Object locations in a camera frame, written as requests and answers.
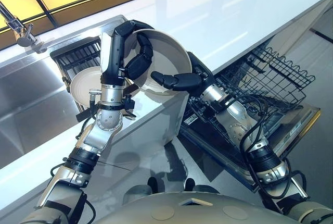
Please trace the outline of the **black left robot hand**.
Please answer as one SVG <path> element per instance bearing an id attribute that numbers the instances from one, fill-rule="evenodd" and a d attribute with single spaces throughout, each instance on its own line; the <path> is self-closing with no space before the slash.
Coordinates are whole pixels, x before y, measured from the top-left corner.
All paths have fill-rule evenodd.
<path id="1" fill-rule="evenodd" d="M 140 52 L 124 65 L 125 40 L 135 31 L 152 29 L 153 27 L 137 20 L 128 20 L 115 27 L 111 35 L 111 46 L 108 51 L 107 67 L 101 72 L 102 84 L 119 85 L 125 78 L 135 80 L 140 77 L 151 65 L 153 57 L 152 44 L 143 33 L 137 33 Z"/>

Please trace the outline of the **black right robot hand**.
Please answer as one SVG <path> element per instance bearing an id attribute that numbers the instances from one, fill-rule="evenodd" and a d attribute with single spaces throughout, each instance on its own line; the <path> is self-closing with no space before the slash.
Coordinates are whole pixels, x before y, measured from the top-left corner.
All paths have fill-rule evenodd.
<path id="1" fill-rule="evenodd" d="M 209 86 L 215 84 L 215 78 L 211 70 L 198 57 L 192 52 L 187 52 L 187 54 L 192 66 L 191 73 L 172 76 L 153 71 L 150 76 L 168 90 L 187 91 L 190 96 L 200 97 Z"/>

